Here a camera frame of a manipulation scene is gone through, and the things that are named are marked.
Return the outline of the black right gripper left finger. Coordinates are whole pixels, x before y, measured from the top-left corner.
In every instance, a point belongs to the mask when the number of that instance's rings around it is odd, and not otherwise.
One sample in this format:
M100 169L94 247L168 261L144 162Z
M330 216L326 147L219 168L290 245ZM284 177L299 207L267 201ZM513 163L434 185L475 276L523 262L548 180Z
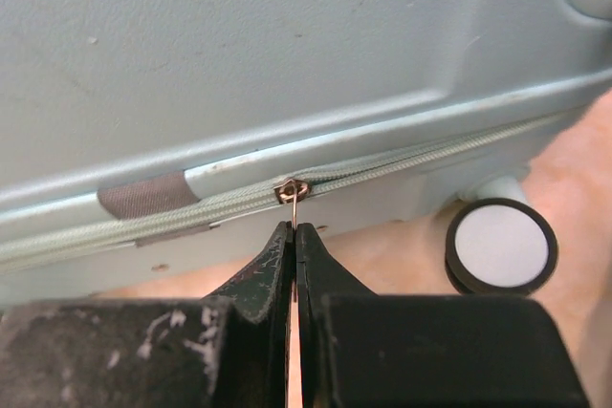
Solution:
M5 407L284 407L293 229L201 299L63 299L1 320Z

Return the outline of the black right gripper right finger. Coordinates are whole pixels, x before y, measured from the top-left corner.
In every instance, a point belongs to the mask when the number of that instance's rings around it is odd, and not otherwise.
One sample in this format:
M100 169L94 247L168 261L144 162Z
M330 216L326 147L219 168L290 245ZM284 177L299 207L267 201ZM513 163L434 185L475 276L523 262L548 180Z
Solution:
M585 407L557 325L501 295L380 295L295 233L306 407Z

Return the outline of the light teal hardshell suitcase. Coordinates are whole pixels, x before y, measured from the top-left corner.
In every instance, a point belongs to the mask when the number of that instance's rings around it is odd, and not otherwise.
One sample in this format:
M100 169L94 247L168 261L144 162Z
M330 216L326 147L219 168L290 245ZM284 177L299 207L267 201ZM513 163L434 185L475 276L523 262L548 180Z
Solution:
M611 85L611 0L1 0L1 303L520 199Z

